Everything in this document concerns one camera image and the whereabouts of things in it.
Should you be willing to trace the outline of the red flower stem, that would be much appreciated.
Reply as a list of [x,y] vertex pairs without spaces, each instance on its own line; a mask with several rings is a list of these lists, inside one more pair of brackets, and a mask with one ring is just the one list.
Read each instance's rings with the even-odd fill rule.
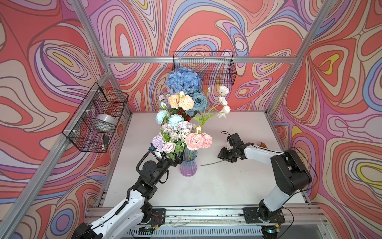
[[183,109],[179,110],[178,114],[181,115],[185,121],[190,122],[193,119],[193,117],[189,116]]

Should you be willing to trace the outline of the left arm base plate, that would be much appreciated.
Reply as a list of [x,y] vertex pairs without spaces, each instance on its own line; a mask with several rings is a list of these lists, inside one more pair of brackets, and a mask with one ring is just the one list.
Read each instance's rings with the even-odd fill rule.
[[161,226],[165,224],[166,209],[154,208],[143,211],[144,216],[140,225]]

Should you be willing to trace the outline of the cream peach rose bunch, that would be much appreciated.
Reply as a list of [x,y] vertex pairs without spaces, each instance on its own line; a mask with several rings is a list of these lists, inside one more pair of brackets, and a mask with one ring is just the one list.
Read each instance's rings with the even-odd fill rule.
[[194,100],[191,96],[187,95],[185,92],[180,91],[177,94],[171,95],[168,98],[168,102],[173,109],[182,109],[184,111],[189,111],[194,108]]

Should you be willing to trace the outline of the white green flower bunch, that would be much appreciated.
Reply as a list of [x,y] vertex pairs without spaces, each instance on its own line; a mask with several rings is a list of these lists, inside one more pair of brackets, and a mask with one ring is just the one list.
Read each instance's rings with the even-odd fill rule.
[[196,127],[188,121],[175,127],[163,124],[159,135],[153,137],[152,143],[170,159],[174,159],[174,155],[184,151],[186,147],[196,151],[209,148],[212,145],[212,137],[205,132],[196,133]]

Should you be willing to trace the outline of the blue purple glass vase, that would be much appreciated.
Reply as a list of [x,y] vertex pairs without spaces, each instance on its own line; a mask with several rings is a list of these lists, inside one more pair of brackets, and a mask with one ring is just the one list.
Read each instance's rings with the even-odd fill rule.
[[186,177],[192,177],[197,172],[196,158],[198,152],[196,150],[189,150],[187,147],[183,153],[183,161],[180,165],[180,173]]

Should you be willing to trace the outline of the orange flower stem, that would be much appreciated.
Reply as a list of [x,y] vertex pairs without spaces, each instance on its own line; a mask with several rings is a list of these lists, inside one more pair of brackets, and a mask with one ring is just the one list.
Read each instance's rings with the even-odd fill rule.
[[268,148],[264,142],[257,143],[257,146],[262,147],[262,148]]

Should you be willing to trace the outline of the white purple mixed bouquet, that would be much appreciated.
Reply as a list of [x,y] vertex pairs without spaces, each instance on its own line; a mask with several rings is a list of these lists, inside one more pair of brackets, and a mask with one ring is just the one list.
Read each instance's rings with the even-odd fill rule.
[[170,97],[170,94],[161,94],[159,96],[158,100],[160,104],[160,109],[168,110],[171,108],[169,103],[169,97]]

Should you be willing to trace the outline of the teal rose flower stem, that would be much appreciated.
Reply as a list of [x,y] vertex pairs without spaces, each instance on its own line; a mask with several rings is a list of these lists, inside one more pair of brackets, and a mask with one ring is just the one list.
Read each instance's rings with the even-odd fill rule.
[[194,106],[191,110],[186,111],[186,114],[189,117],[194,117],[197,112],[204,111],[210,105],[207,96],[203,92],[194,93],[192,99],[194,101]]

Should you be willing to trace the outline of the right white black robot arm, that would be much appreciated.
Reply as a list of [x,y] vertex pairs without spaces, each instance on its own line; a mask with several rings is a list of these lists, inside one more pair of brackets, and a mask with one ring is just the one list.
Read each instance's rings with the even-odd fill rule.
[[295,150],[273,151],[250,142],[243,142],[237,133],[228,134],[227,147],[223,147],[218,158],[235,163],[238,159],[253,160],[271,166],[276,185],[271,193],[260,201],[254,214],[256,218],[269,223],[282,212],[283,205],[295,194],[313,182],[312,176]]

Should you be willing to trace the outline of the pale teal flower stem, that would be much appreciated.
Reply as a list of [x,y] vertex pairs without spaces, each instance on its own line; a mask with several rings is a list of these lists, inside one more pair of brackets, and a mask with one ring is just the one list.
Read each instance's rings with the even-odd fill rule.
[[184,122],[181,110],[171,108],[168,104],[161,102],[159,112],[155,116],[155,121],[159,125],[169,124],[171,127],[177,126],[179,123]]

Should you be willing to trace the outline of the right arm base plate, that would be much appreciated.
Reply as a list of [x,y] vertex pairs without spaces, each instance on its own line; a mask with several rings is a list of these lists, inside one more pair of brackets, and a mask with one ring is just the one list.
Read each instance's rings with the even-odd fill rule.
[[250,207],[243,208],[243,213],[240,216],[244,217],[248,224],[283,224],[285,217],[282,208],[271,212],[266,207]]

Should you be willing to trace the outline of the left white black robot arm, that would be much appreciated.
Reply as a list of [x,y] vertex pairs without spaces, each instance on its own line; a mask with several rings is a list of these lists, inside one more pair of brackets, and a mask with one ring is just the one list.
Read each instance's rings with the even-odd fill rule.
[[157,184],[168,179],[170,167],[182,164],[184,153],[170,154],[149,148],[136,166],[139,177],[114,208],[90,224],[82,223],[74,230],[73,239],[120,239],[134,227],[153,232],[165,223],[165,209],[154,209],[149,200],[157,191]]

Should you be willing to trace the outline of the blue hydrangea flower stem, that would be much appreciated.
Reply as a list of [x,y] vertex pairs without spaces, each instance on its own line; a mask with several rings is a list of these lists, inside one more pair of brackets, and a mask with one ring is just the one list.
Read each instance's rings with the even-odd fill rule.
[[202,80],[194,70],[181,67],[169,73],[166,86],[171,94],[184,92],[192,96],[201,91]]

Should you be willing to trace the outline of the white blossom branch stem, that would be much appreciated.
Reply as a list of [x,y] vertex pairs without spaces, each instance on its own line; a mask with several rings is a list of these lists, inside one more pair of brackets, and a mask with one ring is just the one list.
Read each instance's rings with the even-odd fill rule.
[[194,117],[194,120],[199,123],[196,127],[196,133],[202,133],[202,129],[206,122],[214,116],[218,118],[225,118],[231,111],[231,107],[228,105],[226,97],[230,90],[226,86],[219,86],[217,89],[218,100],[211,107],[207,107],[205,103],[204,109],[199,111],[199,115]]

